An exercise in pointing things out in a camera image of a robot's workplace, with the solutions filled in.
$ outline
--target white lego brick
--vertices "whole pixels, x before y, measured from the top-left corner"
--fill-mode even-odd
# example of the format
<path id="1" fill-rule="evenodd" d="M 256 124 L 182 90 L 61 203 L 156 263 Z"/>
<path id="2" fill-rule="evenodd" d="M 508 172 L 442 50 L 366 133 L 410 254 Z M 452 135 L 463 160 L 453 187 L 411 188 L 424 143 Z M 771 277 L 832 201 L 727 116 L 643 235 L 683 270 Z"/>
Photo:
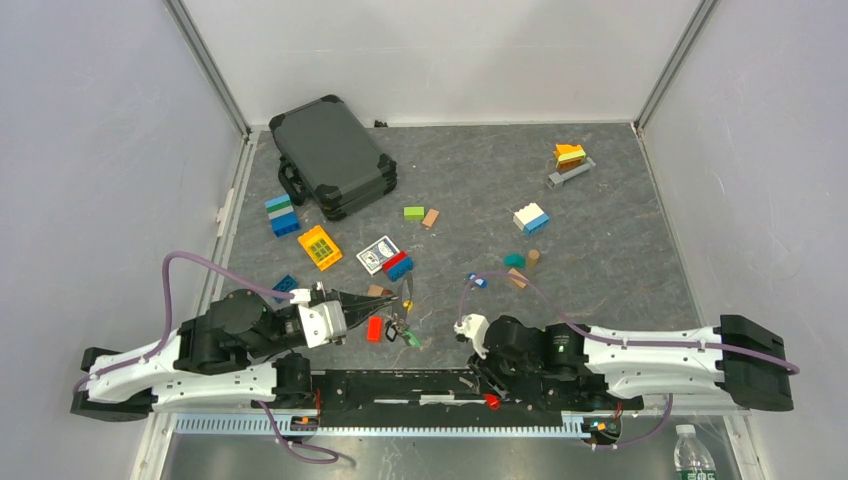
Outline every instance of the white lego brick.
<path id="1" fill-rule="evenodd" d="M 544 214 L 545 212 L 543 212 L 538 205 L 531 203 L 530 205 L 527 205 L 521 210 L 515 212 L 515 216 L 512 217 L 512 221 L 515 222 L 515 225 L 518 228 L 524 230 L 524 227 L 526 227 L 528 223 Z"/>

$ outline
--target plastic bottle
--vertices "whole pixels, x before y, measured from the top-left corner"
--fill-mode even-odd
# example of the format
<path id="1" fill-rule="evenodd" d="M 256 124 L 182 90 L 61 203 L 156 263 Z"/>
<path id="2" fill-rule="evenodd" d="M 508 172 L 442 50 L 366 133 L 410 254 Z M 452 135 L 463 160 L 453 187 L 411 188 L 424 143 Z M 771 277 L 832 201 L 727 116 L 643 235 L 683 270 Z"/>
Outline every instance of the plastic bottle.
<path id="1" fill-rule="evenodd" d="M 715 462 L 707 447 L 695 438 L 694 425 L 677 426 L 674 467 L 680 480 L 718 480 Z"/>

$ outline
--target yellow toy block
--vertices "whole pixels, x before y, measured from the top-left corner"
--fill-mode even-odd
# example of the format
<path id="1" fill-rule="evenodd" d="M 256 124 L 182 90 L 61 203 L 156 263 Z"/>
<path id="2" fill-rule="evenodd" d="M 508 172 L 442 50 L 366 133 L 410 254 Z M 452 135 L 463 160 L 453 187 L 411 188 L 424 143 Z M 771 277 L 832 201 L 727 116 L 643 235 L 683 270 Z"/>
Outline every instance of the yellow toy block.
<path id="1" fill-rule="evenodd" d="M 554 157 L 557 159 L 557 172 L 565 172 L 580 166 L 586 159 L 586 152 L 581 145 L 557 144 Z"/>
<path id="2" fill-rule="evenodd" d="M 315 265 L 322 272 L 342 258 L 342 251 L 339 250 L 339 247 L 336 246 L 321 225 L 316 225 L 297 237 L 297 243 L 306 250 L 309 258 L 315 262 Z"/>

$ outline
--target black suitcase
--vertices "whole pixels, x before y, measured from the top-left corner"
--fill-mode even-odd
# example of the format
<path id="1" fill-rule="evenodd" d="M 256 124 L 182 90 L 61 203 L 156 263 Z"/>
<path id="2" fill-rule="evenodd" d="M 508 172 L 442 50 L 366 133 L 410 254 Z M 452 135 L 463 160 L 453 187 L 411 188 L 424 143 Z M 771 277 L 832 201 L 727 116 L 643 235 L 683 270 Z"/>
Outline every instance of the black suitcase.
<path id="1" fill-rule="evenodd" d="M 278 178 L 295 205 L 312 197 L 341 220 L 397 186 L 397 163 L 347 105 L 327 95 L 269 122 L 280 150 Z"/>

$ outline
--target suitcase handle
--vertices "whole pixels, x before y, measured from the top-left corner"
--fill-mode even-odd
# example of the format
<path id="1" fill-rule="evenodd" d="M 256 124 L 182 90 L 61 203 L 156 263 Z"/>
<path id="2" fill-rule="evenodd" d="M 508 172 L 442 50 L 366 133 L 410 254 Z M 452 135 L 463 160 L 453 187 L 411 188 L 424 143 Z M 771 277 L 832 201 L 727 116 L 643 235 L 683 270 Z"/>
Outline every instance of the suitcase handle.
<path id="1" fill-rule="evenodd" d="M 291 176 L 286 174 L 286 170 L 289 168 L 292 169 Z M 280 157 L 280 170 L 277 172 L 277 179 L 280 180 L 280 185 L 282 185 L 286 190 L 286 193 L 289 194 L 292 203 L 298 207 L 302 206 L 303 202 L 306 201 L 307 192 L 302 187 L 300 177 L 297 174 L 297 169 L 289 163 L 285 155 Z"/>

